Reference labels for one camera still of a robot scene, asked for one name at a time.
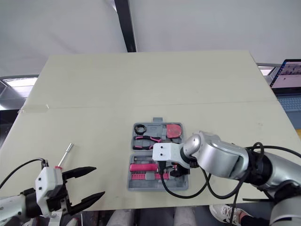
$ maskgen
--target keyboard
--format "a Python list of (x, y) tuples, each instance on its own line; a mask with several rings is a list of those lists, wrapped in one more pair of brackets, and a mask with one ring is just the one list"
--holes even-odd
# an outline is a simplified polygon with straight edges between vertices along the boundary
[(278, 101), (286, 112), (301, 111), (301, 97), (279, 98)]

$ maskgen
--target sneaker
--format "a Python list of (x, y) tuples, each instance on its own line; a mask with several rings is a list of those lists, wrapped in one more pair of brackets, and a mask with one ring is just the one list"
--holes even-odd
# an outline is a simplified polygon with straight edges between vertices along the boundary
[[(221, 221), (223, 223), (229, 223), (230, 222), (230, 217), (231, 217), (231, 207), (225, 204), (221, 205), (210, 205), (209, 206), (211, 214), (217, 219), (218, 221)], [(233, 220), (232, 224), (240, 226), (239, 223), (239, 215), (241, 212), (246, 213), (247, 215), (251, 216), (247, 212), (245, 212), (242, 209), (235, 208), (234, 209), (234, 215), (233, 215)]]

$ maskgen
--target tool kit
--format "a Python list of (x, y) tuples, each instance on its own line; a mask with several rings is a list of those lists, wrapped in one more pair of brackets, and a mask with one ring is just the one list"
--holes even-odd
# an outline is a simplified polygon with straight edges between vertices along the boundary
[[(163, 118), (153, 118), (153, 122), (136, 123), (133, 127), (128, 170), (130, 191), (165, 191), (158, 173), (158, 163), (152, 159), (154, 143), (182, 143), (183, 128), (177, 122), (163, 122)], [(174, 162), (167, 162), (163, 178), (170, 190), (188, 189), (189, 169)]]

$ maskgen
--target pliers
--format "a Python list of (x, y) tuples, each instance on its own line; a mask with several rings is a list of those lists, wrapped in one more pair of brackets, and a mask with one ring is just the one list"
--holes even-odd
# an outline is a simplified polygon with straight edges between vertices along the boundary
[[(151, 137), (151, 136), (138, 136), (138, 137), (134, 137), (134, 140), (150, 140), (150, 141), (154, 141), (155, 143), (160, 143), (162, 141), (162, 138), (160, 137)], [(150, 146), (137, 146), (134, 145), (133, 149), (134, 150), (151, 150), (153, 148), (154, 145), (150, 145)]]

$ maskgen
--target pink handle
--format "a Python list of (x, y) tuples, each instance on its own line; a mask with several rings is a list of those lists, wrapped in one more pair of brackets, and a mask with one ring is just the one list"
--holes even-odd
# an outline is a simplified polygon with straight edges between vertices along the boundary
[(131, 164), (130, 171), (157, 171), (158, 164), (147, 163), (147, 164)]
[[(131, 177), (132, 180), (145, 180), (145, 174), (144, 173), (138, 173), (138, 174), (132, 174)], [(163, 174), (164, 180), (169, 180), (169, 174), (164, 173)], [(161, 180), (160, 174), (155, 173), (155, 180)]]

